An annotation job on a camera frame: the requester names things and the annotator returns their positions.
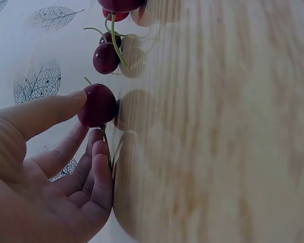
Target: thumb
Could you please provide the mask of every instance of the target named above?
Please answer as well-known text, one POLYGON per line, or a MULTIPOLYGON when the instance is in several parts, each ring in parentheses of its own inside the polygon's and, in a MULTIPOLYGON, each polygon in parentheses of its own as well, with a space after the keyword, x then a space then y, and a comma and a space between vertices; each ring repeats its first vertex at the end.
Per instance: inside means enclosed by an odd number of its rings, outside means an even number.
POLYGON ((25 141, 50 127, 71 119, 87 101, 84 91, 67 96, 46 96, 0 110, 2 122, 9 122, 25 141))

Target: skin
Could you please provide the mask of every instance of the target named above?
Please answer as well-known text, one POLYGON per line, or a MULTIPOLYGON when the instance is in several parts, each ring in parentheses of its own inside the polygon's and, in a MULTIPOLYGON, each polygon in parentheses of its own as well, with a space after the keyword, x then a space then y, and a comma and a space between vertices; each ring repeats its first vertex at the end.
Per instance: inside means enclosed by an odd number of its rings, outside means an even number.
POLYGON ((77 123, 55 149, 25 158, 26 141, 72 118, 85 102, 80 91, 0 110, 0 242, 88 242, 105 225, 112 176, 101 131, 90 133, 74 173, 53 183, 88 128, 77 123))

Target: cherry stem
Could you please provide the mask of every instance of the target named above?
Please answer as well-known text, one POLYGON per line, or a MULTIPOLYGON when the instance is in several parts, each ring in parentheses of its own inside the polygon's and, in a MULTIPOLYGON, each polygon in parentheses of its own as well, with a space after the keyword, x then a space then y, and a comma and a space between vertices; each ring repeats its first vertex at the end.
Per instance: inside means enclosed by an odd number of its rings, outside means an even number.
POLYGON ((103 133, 103 138, 107 144, 108 147, 108 165, 109 165, 109 169, 112 172, 112 164, 111 164, 111 157, 110 157, 110 151, 109 151, 109 145, 108 145, 108 140, 107 140, 107 135, 106 135, 106 124, 104 124, 103 126, 100 127, 100 129, 102 130, 103 133))
POLYGON ((118 48, 117 46, 117 43, 116 43, 116 37, 115 37, 115 20, 116 20, 116 14, 112 14, 111 15, 111 40, 112 40, 112 44, 113 44, 113 47, 121 61, 121 63, 126 67, 128 68, 128 65, 126 63, 126 61, 124 60, 121 52, 120 52, 120 49, 118 48))
POLYGON ((96 28, 93 28, 93 27, 87 27, 87 28, 83 28, 83 29, 93 29, 93 30, 98 31, 102 35, 102 38, 105 41, 105 43, 107 43, 107 39, 106 39, 105 35, 99 29, 96 29, 96 28))
POLYGON ((90 84, 92 85, 92 83, 89 81, 89 79, 87 77, 85 77, 85 80, 90 84))
MULTIPOLYGON (((108 22, 108 19, 109 19, 110 17, 112 17, 111 14, 108 14, 108 15, 107 15, 107 18, 105 19, 105 28, 106 28, 106 30, 107 30, 109 33, 111 33, 111 30, 108 28, 107 22, 108 22)), ((115 31, 115 35, 117 35, 117 36, 119 36, 119 37, 125 37, 125 36, 126 36, 125 34, 119 34, 119 33, 117 33, 116 31, 115 31)))

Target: cherry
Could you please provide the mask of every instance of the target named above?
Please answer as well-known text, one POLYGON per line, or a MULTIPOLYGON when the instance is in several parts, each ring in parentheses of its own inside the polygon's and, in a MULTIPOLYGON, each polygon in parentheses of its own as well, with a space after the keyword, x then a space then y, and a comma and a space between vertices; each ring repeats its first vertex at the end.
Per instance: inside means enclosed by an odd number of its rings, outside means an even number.
MULTIPOLYGON (((103 34, 103 36, 100 38, 99 45, 105 43, 104 37, 106 38, 106 40, 107 40, 108 43, 112 43, 111 33, 106 32, 106 33, 103 34)), ((117 46, 120 47, 121 44, 122 44, 122 39, 121 39, 121 37, 116 35, 115 38, 116 38, 117 46)))
MULTIPOLYGON (((109 16, 108 20, 111 21, 111 12, 110 11, 103 8, 102 13, 105 18, 107 18, 109 16)), ((115 22, 120 22, 120 21, 126 19, 128 15, 129 15, 129 12, 116 14, 115 22)))
POLYGON ((146 0, 98 0, 99 4, 112 13, 129 13, 138 9, 146 0))
POLYGON ((89 128, 102 127, 117 114, 117 102, 112 91, 103 84, 93 84, 84 88, 87 102, 78 113, 82 125, 89 128))
POLYGON ((93 55, 93 66, 101 74, 110 74, 116 70, 120 59, 112 43, 103 43, 93 55))

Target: wooden board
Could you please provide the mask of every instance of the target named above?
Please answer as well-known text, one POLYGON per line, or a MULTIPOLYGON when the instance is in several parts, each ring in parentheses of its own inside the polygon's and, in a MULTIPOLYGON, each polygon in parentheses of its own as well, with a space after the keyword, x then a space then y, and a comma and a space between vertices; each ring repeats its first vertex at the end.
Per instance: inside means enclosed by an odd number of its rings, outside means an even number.
POLYGON ((304 243, 304 0, 149 0, 141 21, 157 41, 124 49, 138 91, 121 103, 121 227, 304 243))

